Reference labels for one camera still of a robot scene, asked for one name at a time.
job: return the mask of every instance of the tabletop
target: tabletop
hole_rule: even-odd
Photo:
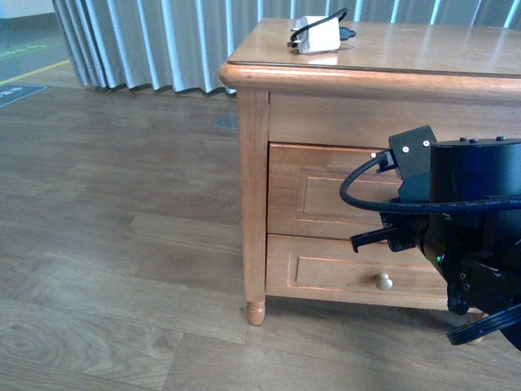
[[[286,48],[294,20],[264,19],[228,64],[521,77],[521,32],[484,26],[343,22],[357,32],[337,51]]]

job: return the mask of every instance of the curtain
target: curtain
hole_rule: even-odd
[[[53,0],[85,86],[223,87],[219,70],[263,18],[521,29],[521,0]]]

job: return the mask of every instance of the wooden drawer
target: wooden drawer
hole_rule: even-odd
[[[376,288],[387,274],[388,291]],[[415,248],[371,244],[355,254],[343,240],[268,236],[266,294],[364,304],[447,309],[446,282]]]
[[[342,181],[372,151],[272,143],[269,147],[268,233],[348,239],[382,226],[379,214],[353,208],[339,196]],[[353,183],[354,196],[397,197],[394,171],[373,169]]]
[[[500,134],[520,137],[521,110],[519,103],[443,95],[432,99],[269,95],[271,142],[387,148],[389,136],[423,125],[430,125],[440,141]]]

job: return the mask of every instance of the drawer knob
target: drawer knob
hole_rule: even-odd
[[[392,288],[392,280],[389,275],[382,273],[376,276],[376,288],[380,291],[388,291]]]

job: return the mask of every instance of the yellow line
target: yellow line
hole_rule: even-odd
[[[31,75],[35,75],[36,73],[40,73],[40,72],[43,72],[43,71],[46,71],[48,69],[52,69],[52,68],[56,68],[56,67],[59,67],[60,65],[65,65],[67,63],[70,63],[71,60],[68,59],[66,61],[62,61],[61,63],[57,63],[57,64],[52,64],[52,65],[49,65],[48,67],[44,67],[44,68],[40,68],[40,69],[37,69],[36,71],[32,71],[32,72],[27,72],[27,73],[24,73],[23,75],[19,75],[17,77],[13,77],[11,79],[7,79],[7,80],[4,80],[4,81],[0,81],[0,86],[2,84],[7,84],[7,83],[11,83],[13,81],[17,81],[19,79],[23,79],[24,77],[27,77],[27,76],[31,76]]]

